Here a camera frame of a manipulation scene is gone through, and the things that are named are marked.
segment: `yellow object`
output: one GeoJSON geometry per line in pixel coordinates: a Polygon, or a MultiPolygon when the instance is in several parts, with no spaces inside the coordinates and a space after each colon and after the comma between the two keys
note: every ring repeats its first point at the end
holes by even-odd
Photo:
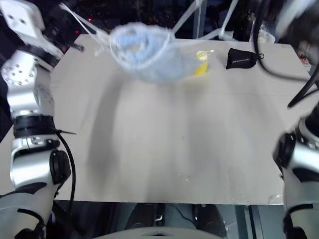
{"type": "Polygon", "coordinates": [[[195,70],[194,74],[195,75],[202,75],[207,71],[208,67],[208,53],[210,51],[197,51],[196,52],[196,58],[203,63],[195,70]]]}

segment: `black bag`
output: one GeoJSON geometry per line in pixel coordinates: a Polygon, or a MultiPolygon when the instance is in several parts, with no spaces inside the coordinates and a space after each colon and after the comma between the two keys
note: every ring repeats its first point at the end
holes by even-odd
{"type": "Polygon", "coordinates": [[[250,51],[241,51],[234,48],[230,48],[228,52],[228,60],[226,69],[231,68],[252,68],[256,65],[258,55],[250,51]]]}

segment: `black cable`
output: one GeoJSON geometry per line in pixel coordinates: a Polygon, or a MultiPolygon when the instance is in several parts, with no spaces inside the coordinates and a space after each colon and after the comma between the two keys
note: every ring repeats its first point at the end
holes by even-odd
{"type": "Polygon", "coordinates": [[[76,183],[76,177],[75,177],[75,163],[74,163],[74,159],[73,159],[73,155],[72,152],[67,144],[67,142],[65,141],[65,139],[62,137],[62,135],[60,134],[61,130],[57,130],[55,132],[55,134],[58,136],[58,138],[61,140],[61,142],[63,143],[66,152],[68,153],[69,159],[70,159],[70,164],[71,164],[71,170],[72,170],[72,188],[71,188],[71,196],[70,196],[70,201],[69,201],[69,206],[67,209],[67,212],[70,214],[72,211],[72,206],[73,206],[73,201],[74,201],[74,194],[75,194],[75,183],[76,183]]]}
{"type": "MultiPolygon", "coordinates": [[[[268,8],[268,4],[269,4],[270,0],[263,0],[259,6],[258,9],[258,14],[256,17],[256,21],[255,21],[255,26],[254,26],[254,32],[253,32],[253,42],[254,42],[254,48],[255,48],[255,52],[256,54],[259,55],[259,46],[258,46],[258,34],[259,34],[259,30],[264,18],[264,15],[267,11],[268,8]]],[[[271,70],[269,70],[268,68],[266,68],[261,60],[260,57],[257,58],[260,66],[269,74],[279,77],[279,78],[283,78],[283,79],[287,79],[287,80],[293,80],[293,81],[305,81],[305,79],[303,78],[298,78],[298,77],[293,77],[293,76],[287,76],[287,75],[283,75],[283,74],[279,74],[276,72],[273,72],[271,70]]],[[[317,77],[319,76],[319,64],[316,67],[316,70],[314,72],[314,74],[310,77],[310,79],[306,82],[306,84],[302,87],[302,89],[296,94],[296,96],[289,102],[288,107],[291,108],[294,105],[296,105],[298,102],[300,102],[301,100],[303,100],[305,97],[311,95],[314,92],[310,92],[307,94],[307,91],[311,88],[311,86],[316,82],[317,77]]]]}
{"type": "MultiPolygon", "coordinates": [[[[257,55],[260,55],[259,53],[259,46],[258,46],[258,35],[259,35],[259,30],[261,27],[261,24],[263,22],[265,13],[268,9],[268,5],[269,5],[270,0],[263,0],[258,8],[257,11],[257,16],[256,16],[256,21],[255,21],[255,26],[254,26],[254,31],[253,31],[253,42],[254,42],[254,48],[255,48],[255,52],[257,55]]],[[[265,67],[265,65],[263,64],[263,61],[261,60],[260,57],[257,58],[260,66],[269,74],[279,77],[279,78],[283,78],[283,79],[287,79],[287,80],[294,80],[294,81],[302,81],[305,82],[306,79],[304,78],[299,78],[299,77],[294,77],[294,76],[287,76],[287,75],[283,75],[280,73],[276,73],[273,72],[271,70],[269,70],[267,67],[265,67]]]]}
{"type": "Polygon", "coordinates": [[[196,225],[195,225],[195,223],[193,222],[193,220],[191,220],[191,219],[185,217],[185,216],[183,215],[183,213],[181,213],[181,211],[178,209],[177,206],[174,206],[174,205],[172,205],[172,204],[167,204],[167,205],[170,206],[170,207],[175,208],[183,219],[185,219],[185,220],[191,222],[191,223],[194,225],[194,227],[197,228],[196,225]]]}
{"type": "Polygon", "coordinates": [[[316,82],[316,80],[319,77],[319,64],[317,65],[315,72],[311,76],[311,78],[307,81],[307,83],[302,87],[302,89],[296,94],[296,96],[289,102],[288,107],[291,108],[295,106],[298,102],[306,98],[307,96],[311,95],[312,93],[316,92],[316,90],[313,90],[311,92],[308,92],[308,90],[313,86],[313,84],[316,82]]]}

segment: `floor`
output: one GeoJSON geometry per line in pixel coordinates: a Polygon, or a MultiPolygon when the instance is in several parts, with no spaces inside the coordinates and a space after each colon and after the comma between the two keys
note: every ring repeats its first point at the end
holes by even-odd
{"type": "MultiPolygon", "coordinates": [[[[66,208],[66,201],[58,201],[61,207],[66,208]]],[[[87,232],[80,236],[75,231],[68,236],[52,234],[50,238],[61,239],[91,239],[105,234],[124,230],[127,220],[135,207],[135,203],[91,203],[75,202],[73,217],[87,232]]],[[[191,219],[190,204],[174,204],[184,217],[191,219]]],[[[282,231],[282,218],[284,210],[282,205],[254,206],[258,211],[260,220],[254,221],[255,233],[252,231],[249,207],[244,205],[217,205],[224,220],[228,239],[284,239],[282,231]]],[[[165,209],[165,226],[175,228],[191,228],[194,225],[183,219],[173,207],[165,209]]]]}

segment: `white cable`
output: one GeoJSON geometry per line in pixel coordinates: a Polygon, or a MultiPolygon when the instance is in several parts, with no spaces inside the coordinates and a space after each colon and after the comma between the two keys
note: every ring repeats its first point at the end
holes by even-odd
{"type": "Polygon", "coordinates": [[[78,14],[76,14],[75,12],[73,12],[74,15],[76,15],[76,17],[78,19],[81,20],[81,22],[83,22],[85,25],[87,25],[88,27],[90,27],[91,29],[95,30],[95,31],[99,31],[100,29],[98,27],[96,27],[95,25],[93,25],[92,23],[88,22],[87,20],[85,20],[83,17],[79,16],[78,14]]]}
{"type": "Polygon", "coordinates": [[[65,4],[61,3],[60,4],[60,8],[62,10],[65,10],[67,11],[68,13],[70,13],[78,22],[79,24],[83,27],[83,29],[98,43],[100,44],[103,48],[104,48],[104,45],[85,27],[85,25],[78,19],[78,17],[75,15],[75,13],[70,10],[65,4]]]}
{"type": "Polygon", "coordinates": [[[186,10],[186,12],[184,12],[184,14],[173,27],[172,31],[174,33],[176,33],[180,29],[180,27],[186,22],[186,20],[193,14],[193,12],[195,12],[195,10],[201,6],[201,3],[203,1],[204,0],[195,0],[191,3],[189,8],[186,10]]]}
{"type": "Polygon", "coordinates": [[[232,37],[225,36],[225,28],[226,28],[226,26],[227,26],[227,24],[229,22],[229,19],[230,19],[231,15],[233,14],[233,12],[234,12],[234,10],[236,8],[237,3],[238,3],[238,0],[233,0],[231,2],[231,4],[230,4],[228,13],[227,13],[227,15],[225,17],[225,20],[224,20],[223,25],[221,27],[220,33],[218,35],[220,39],[224,40],[224,38],[227,38],[227,40],[237,41],[237,40],[233,39],[232,37]]]}
{"type": "Polygon", "coordinates": [[[211,31],[210,33],[208,33],[200,38],[197,38],[196,40],[186,40],[184,42],[174,42],[174,43],[170,44],[169,46],[170,47],[185,47],[185,46],[192,46],[192,45],[196,45],[196,44],[201,44],[202,42],[205,42],[205,41],[210,40],[214,37],[217,37],[219,32],[220,32],[220,28],[211,31]]]}

